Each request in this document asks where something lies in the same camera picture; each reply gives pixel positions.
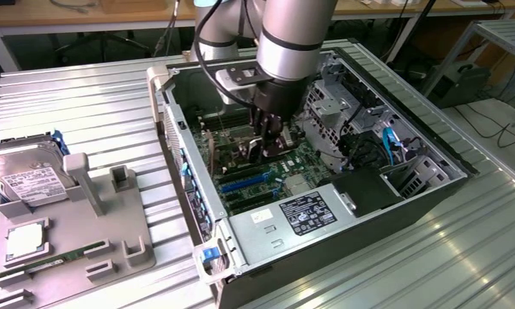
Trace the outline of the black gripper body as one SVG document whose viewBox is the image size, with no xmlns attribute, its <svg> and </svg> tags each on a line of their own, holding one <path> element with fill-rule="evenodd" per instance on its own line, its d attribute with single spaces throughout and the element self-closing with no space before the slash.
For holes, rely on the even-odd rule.
<svg viewBox="0 0 515 309">
<path fill-rule="evenodd" d="M 253 120 L 273 115 L 287 122 L 301 108 L 311 78 L 297 81 L 273 79 L 257 84 Z"/>
</svg>

